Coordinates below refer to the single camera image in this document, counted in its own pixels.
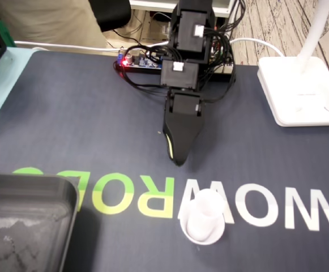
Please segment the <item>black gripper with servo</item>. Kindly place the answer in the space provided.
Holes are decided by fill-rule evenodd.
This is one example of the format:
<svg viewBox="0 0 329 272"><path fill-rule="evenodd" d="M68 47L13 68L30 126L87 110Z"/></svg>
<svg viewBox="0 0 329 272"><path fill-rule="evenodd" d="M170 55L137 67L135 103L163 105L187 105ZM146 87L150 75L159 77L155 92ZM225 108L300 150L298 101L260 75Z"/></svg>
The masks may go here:
<svg viewBox="0 0 329 272"><path fill-rule="evenodd" d="M168 155L176 166L182 166L203 124L203 99L199 93L170 91L166 99L163 132Z"/></svg>

